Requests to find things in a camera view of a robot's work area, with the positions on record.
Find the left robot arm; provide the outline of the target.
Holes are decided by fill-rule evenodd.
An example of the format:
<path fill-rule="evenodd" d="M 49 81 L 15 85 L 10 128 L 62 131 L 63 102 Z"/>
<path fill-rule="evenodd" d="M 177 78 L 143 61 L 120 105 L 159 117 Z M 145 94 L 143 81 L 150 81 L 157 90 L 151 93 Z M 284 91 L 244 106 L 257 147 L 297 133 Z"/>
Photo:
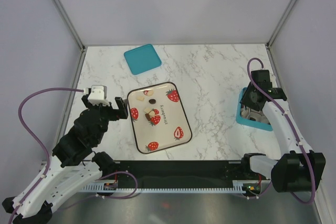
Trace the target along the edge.
<path fill-rule="evenodd" d="M 85 167 L 69 176 L 101 143 L 109 122 L 128 118 L 127 101 L 120 97 L 115 98 L 116 109 L 107 100 L 92 103 L 87 95 L 82 101 L 86 110 L 54 147 L 43 170 L 22 193 L 2 202 L 11 215 L 9 223 L 47 223 L 53 213 L 86 184 L 114 175 L 114 160 L 106 152 L 98 152 Z"/>

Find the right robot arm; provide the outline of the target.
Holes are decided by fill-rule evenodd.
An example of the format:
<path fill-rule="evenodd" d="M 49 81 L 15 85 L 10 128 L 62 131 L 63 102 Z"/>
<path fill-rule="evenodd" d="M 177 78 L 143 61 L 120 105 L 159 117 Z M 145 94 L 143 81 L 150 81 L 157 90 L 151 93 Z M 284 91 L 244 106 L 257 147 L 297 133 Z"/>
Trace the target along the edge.
<path fill-rule="evenodd" d="M 279 193 L 318 188 L 326 165 L 325 156 L 306 142 L 293 120 L 282 88 L 274 88 L 268 70 L 251 72 L 252 81 L 242 91 L 237 116 L 244 125 L 272 131 L 280 148 L 276 160 L 265 154 L 245 154 L 240 173 L 246 179 L 261 174 L 271 179 Z"/>

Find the teal box lid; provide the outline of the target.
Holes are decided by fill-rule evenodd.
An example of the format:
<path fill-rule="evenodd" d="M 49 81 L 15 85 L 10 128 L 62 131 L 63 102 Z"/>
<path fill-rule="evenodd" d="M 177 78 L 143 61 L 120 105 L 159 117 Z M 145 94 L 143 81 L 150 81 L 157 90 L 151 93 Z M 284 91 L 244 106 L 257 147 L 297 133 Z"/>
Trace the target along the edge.
<path fill-rule="evenodd" d="M 133 75 L 160 67 L 162 61 L 152 44 L 143 45 L 124 53 L 124 58 Z"/>

